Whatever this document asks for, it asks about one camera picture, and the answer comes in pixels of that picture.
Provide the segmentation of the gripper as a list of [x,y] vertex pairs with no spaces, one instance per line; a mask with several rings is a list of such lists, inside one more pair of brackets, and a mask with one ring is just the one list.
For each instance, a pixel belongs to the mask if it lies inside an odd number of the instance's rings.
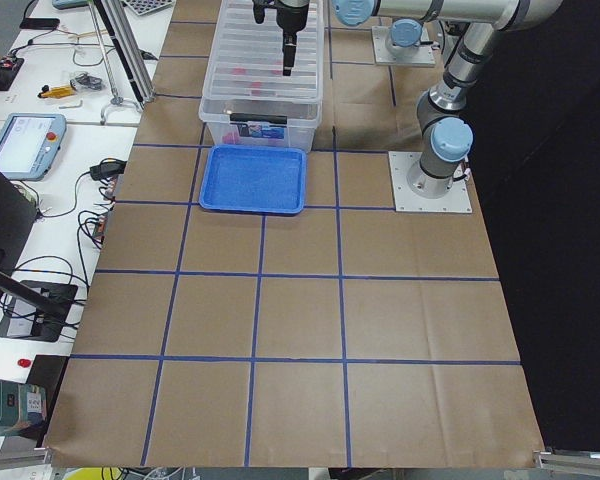
[[290,76],[295,65],[297,33],[307,24],[309,0],[275,0],[276,23],[283,30],[283,75]]

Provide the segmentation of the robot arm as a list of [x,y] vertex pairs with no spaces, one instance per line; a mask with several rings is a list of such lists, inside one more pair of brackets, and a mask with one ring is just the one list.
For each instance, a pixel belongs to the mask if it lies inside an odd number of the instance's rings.
[[[443,1],[432,1],[426,14],[419,20],[397,20],[389,31],[389,46],[411,47],[420,42],[423,24],[435,19]],[[335,1],[339,21],[357,26],[378,13],[379,1]],[[254,1],[253,16],[257,24],[265,20],[266,10],[276,11],[276,23],[282,29],[283,75],[290,76],[295,65],[297,35],[306,28],[309,1]]]
[[417,119],[425,144],[433,139],[433,129],[444,118],[454,118],[464,109],[467,93],[492,57],[500,37],[508,31],[544,22],[560,6],[559,1],[525,0],[336,1],[333,4],[336,17],[347,26],[358,26],[376,16],[468,25],[447,58],[442,79],[418,101]]

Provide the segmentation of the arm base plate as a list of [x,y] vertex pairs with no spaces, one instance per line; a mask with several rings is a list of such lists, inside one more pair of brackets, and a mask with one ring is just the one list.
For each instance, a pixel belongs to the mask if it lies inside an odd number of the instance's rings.
[[420,152],[388,153],[389,170],[398,213],[471,214],[468,180],[459,165],[451,177],[435,179],[420,165]]
[[390,28],[373,26],[372,40],[376,65],[433,68],[436,65],[432,44],[426,29],[415,45],[401,47],[391,43]]

